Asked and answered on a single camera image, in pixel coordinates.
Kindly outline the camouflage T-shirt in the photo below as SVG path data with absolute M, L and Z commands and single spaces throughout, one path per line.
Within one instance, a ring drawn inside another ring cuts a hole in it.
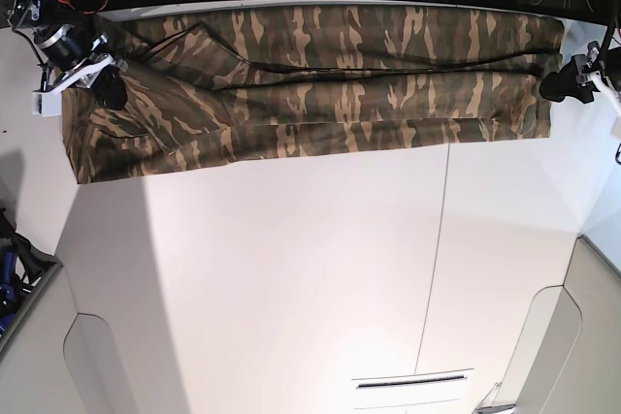
M 80 184 L 235 162 L 545 138 L 553 17 L 303 5 L 107 22 L 125 106 L 63 94 Z

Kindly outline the blue and black equipment pile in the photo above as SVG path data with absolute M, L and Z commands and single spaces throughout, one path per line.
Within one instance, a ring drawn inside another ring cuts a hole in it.
M 53 267 L 55 258 L 35 248 L 19 234 L 1 208 L 1 335 L 8 333 L 18 312 L 38 283 Z

